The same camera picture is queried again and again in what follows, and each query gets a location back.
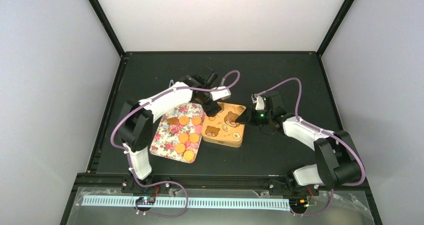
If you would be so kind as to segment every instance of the white wall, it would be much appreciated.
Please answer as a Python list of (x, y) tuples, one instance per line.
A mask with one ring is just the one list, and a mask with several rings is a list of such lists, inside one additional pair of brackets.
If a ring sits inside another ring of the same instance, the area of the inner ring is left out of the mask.
[(356, 0), (324, 54), (384, 224), (423, 224), (424, 0)]
[(316, 51), (344, 0), (99, 0), (125, 51)]
[(118, 62), (88, 0), (0, 0), (0, 224), (59, 224)]

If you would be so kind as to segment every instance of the clear plastic sheet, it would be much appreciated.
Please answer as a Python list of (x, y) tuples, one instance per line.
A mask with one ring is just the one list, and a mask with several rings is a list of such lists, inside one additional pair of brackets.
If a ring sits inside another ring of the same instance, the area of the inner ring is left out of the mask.
[[(188, 189), (190, 197), (198, 198), (267, 198), (282, 199), (271, 196), (268, 191), (260, 190), (209, 190)], [(250, 210), (250, 209), (188, 209), (177, 218), (162, 218), (152, 215), (137, 215), (131, 207), (81, 206), (84, 195), (132, 196), (121, 193), (120, 188), (86, 187), (78, 190), (69, 216), (68, 225), (189, 225), (189, 224), (287, 224), (287, 225), (373, 225), (374, 221), (368, 208), (365, 193), (362, 191), (335, 191), (331, 207), (323, 214), (313, 217), (293, 216), (288, 211)], [(184, 197), (180, 189), (170, 189), (170, 196)], [(306, 213), (311, 214), (325, 208), (330, 193), (320, 192), (317, 205), (311, 206)], [(177, 214), (180, 208), (152, 208), (151, 212)]]

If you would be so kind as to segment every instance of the cartoon bear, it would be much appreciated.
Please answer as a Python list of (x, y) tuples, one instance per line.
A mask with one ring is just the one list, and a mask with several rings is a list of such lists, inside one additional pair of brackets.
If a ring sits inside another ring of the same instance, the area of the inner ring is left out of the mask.
[(207, 126), (204, 133), (208, 135), (209, 137), (216, 137), (218, 136), (218, 133), (220, 132), (220, 128), (214, 127), (214, 126)]
[(235, 114), (232, 111), (229, 111), (228, 114), (224, 117), (224, 122), (233, 128), (237, 128), (240, 126), (239, 122), (236, 122), (236, 119), (239, 117), (239, 115)]
[(220, 114), (220, 113), (224, 112), (224, 103), (219, 102), (218, 106), (221, 107), (221, 111), (219, 111), (218, 113)]

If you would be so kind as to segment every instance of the black metal frame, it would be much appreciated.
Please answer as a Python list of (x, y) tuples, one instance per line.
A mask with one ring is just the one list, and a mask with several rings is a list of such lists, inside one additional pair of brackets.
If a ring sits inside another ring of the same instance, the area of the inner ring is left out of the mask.
[[(319, 57), (322, 57), (324, 52), (326, 51), (327, 47), (329, 46), (331, 40), (333, 39), (334, 35), (337, 32), (337, 29), (339, 28), (340, 24), (342, 24), (343, 19), (345, 18), (346, 14), (348, 14), (349, 9), (351, 8), (352, 4), (355, 0), (344, 0), (343, 4), (341, 5), (340, 9), (338, 10), (337, 15), (335, 16), (331, 26), (329, 27), (327, 33), (325, 34), (324, 39), (321, 42), (321, 45), (319, 46), (316, 53)], [(124, 49), (121, 46), (121, 43), (118, 40), (118, 37), (116, 36), (111, 24), (109, 23), (108, 18), (106, 17), (105, 12), (102, 9), (102, 6), (99, 3), (99, 0), (89, 0), (92, 8), (95, 11), (95, 14), (97, 14), (98, 19), (100, 20), (104, 30), (106, 31), (107, 35), (109, 36), (110, 40), (112, 41), (113, 45), (115, 46), (116, 51), (118, 54), (122, 57), (125, 53)]]
[(316, 53), (322, 57), (355, 0), (344, 0)]
[[(107, 100), (106, 108), (104, 110), (104, 114), (101, 120), (101, 124), (98, 130), (98, 134), (96, 137), (96, 140), (94, 142), (94, 147), (91, 152), (91, 157), (88, 163), (87, 171), (86, 173), (79, 173), (76, 176), (74, 185), (72, 187), (72, 190), (70, 192), (70, 196), (68, 199), (68, 202), (66, 204), (62, 220), (60, 222), (61, 225), (65, 225), (68, 221), (70, 211), (72, 209), (72, 205), (74, 203), (74, 199), (77, 195), (77, 191), (79, 187), (111, 187), (111, 188), (124, 188), (123, 183), (127, 183), (131, 181), (131, 177), (128, 174), (96, 174), (97, 165), (99, 163), (100, 155), (101, 155), (101, 144), (103, 143), (103, 139), (105, 137), (107, 124), (110, 120), (111, 111), (114, 109), (113, 105), (119, 90), (119, 85), (122, 81), (123, 74), (127, 65), (127, 56), (130, 52), (125, 52), (123, 47), (121, 46), (118, 37), (116, 36), (114, 30), (112, 29), (111, 24), (109, 23), (105, 12), (103, 11), (100, 3), (98, 0), (89, 0), (91, 3), (91, 6), (93, 7), (95, 13), (98, 16), (98, 19), (100, 20), (104, 30), (106, 31), (107, 35), (109, 36), (111, 42), (113, 43), (116, 51), (118, 52), (120, 56), (120, 62), (119, 66), (116, 72), (116, 76), (113, 81), (112, 89), (109, 94), (109, 98)], [(328, 92), (331, 96), (331, 103), (333, 106), (334, 111), (337, 111), (336, 104), (334, 101), (333, 94), (330, 89), (330, 84), (328, 81), (328, 78), (326, 76), (326, 72), (324, 70), (324, 65), (321, 60), (322, 55), (324, 54), (325, 50), (327, 49), (328, 45), (330, 44), (332, 38), (334, 37), (337, 29), (339, 28), (340, 24), (342, 23), (344, 17), (346, 16), (347, 12), (349, 11), (349, 8), (353, 4), (354, 0), (344, 0), (342, 6), (340, 7), (334, 21), (332, 22), (330, 28), (328, 29), (328, 32), (326, 33), (321, 45), (319, 46), (317, 52), (311, 51), (310, 53), (316, 53), (318, 62), (320, 64), (321, 70), (325, 77), (325, 84), (328, 89)], [(131, 52), (134, 54), (138, 53), (155, 53), (155, 52), (142, 52), (142, 51), (134, 51)], [(184, 53), (184, 52), (167, 52), (167, 53)], [(202, 51), (199, 53), (214, 53), (213, 51)], [(305, 51), (291, 51), (287, 53), (307, 53)], [(339, 114), (336, 114), (337, 116), (337, 123), (340, 129), (343, 129), (342, 122), (340, 120)], [(168, 177), (168, 176), (160, 176), (156, 175), (152, 178), (152, 181), (176, 181), (181, 184), (183, 184), (187, 188), (211, 188), (211, 189), (257, 189), (257, 190), (263, 190), (263, 189), (269, 189), (270, 193), (274, 195), (282, 195), (285, 198), (299, 198), (302, 196), (306, 196), (306, 194), (299, 194), (297, 196), (293, 196), (291, 194), (288, 194), (287, 191), (284, 189), (285, 177), (191, 177), (191, 176), (178, 176), (178, 177)], [(374, 223), (376, 225), (381, 225), (382, 220), (380, 218), (380, 215), (377, 210), (376, 203), (374, 202), (373, 195), (371, 193), (370, 188), (367, 185), (362, 185), (358, 187), (338, 187), (337, 190), (359, 190), (364, 191), (366, 198), (368, 200), (368, 205), (370, 207), (370, 210), (372, 212), (372, 215), (374, 217)], [(130, 192), (137, 193), (137, 188), (134, 187), (133, 190)]]
[(94, 9), (95, 14), (97, 14), (97, 17), (101, 22), (101, 25), (103, 26), (104, 30), (109, 36), (110, 41), (112, 41), (112, 44), (115, 47), (116, 51), (118, 52), (119, 56), (122, 57), (125, 51), (122, 48), (121, 43), (119, 42), (118, 37), (111, 26), (111, 23), (106, 17), (106, 14), (103, 11), (102, 6), (100, 6), (99, 0), (88, 0), (88, 1), (90, 2), (92, 8)]

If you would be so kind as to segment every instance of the round cookie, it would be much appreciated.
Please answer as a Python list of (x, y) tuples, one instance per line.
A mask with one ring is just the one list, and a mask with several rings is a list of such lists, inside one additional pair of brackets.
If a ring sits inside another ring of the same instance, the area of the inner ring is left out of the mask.
[(190, 140), (191, 143), (197, 143), (200, 140), (200, 136), (197, 133), (190, 134), (188, 140)]
[(201, 118), (201, 117), (199, 117), (199, 116), (195, 116), (195, 117), (193, 117), (193, 118), (191, 119), (191, 123), (192, 123), (194, 126), (200, 125), (200, 124), (202, 123), (202, 118)]
[(179, 122), (178, 117), (171, 117), (166, 120), (170, 124), (177, 124)]
[(184, 144), (182, 144), (182, 143), (178, 143), (176, 146), (175, 146), (175, 152), (177, 153), (177, 154), (182, 154), (182, 153), (184, 153), (186, 151), (186, 145), (184, 145)]
[(185, 126), (189, 123), (189, 118), (187, 116), (182, 116), (179, 118), (179, 124)]
[(189, 140), (189, 135), (187, 133), (181, 133), (178, 136), (178, 141), (182, 144), (185, 144)]
[(245, 110), (245, 108), (243, 106), (238, 106), (237, 107), (237, 111), (239, 112), (243, 112)]
[(200, 134), (202, 132), (202, 128), (202, 125), (197, 125), (196, 127), (194, 127), (194, 132)]
[(191, 162), (193, 161), (193, 159), (195, 159), (195, 152), (193, 152), (192, 150), (187, 150), (182, 155), (182, 158), (186, 161)]

